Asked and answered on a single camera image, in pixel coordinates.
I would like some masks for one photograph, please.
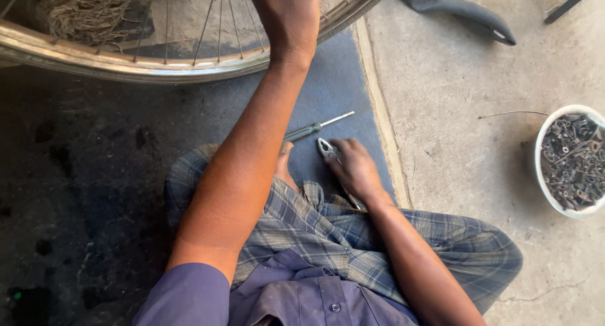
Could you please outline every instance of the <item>lap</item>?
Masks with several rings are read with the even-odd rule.
[[[170,169],[164,195],[168,219],[175,231],[217,149],[218,144],[196,148]],[[324,199],[317,183],[305,182],[301,194],[274,178],[264,212],[240,253],[233,286],[242,283],[258,263],[281,250],[293,249],[314,266],[326,267],[344,279],[405,304],[390,273],[381,238],[367,213],[359,213],[337,196]],[[487,311],[522,266],[517,246],[486,222],[451,214],[401,211],[481,313]]]

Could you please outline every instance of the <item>wrist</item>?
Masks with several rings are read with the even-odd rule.
[[[391,195],[389,195],[389,193],[385,190],[364,198],[362,202],[370,213],[375,210],[382,210],[384,207],[397,208],[397,206],[395,206],[395,202],[393,202],[393,199],[391,198]]]
[[[313,53],[291,48],[272,48],[270,69],[307,73],[313,60]]]

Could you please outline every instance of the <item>knee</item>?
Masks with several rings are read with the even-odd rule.
[[[497,257],[497,265],[500,267],[500,270],[510,273],[512,280],[523,267],[523,253],[515,242],[501,229],[493,227],[488,233],[491,234],[490,243]]]

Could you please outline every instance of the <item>hand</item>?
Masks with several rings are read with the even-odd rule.
[[[252,0],[271,44],[272,63],[308,68],[320,29],[319,0]]]
[[[353,196],[366,206],[377,199],[393,204],[390,195],[382,187],[374,160],[358,140],[334,139],[330,142],[341,152],[340,162],[333,157],[324,160]]]

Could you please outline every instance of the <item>foot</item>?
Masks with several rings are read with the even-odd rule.
[[[288,159],[290,159],[290,150],[294,147],[291,142],[284,142],[277,156],[277,164],[275,165],[275,175],[285,182],[293,191],[300,193],[297,184],[288,171]]]

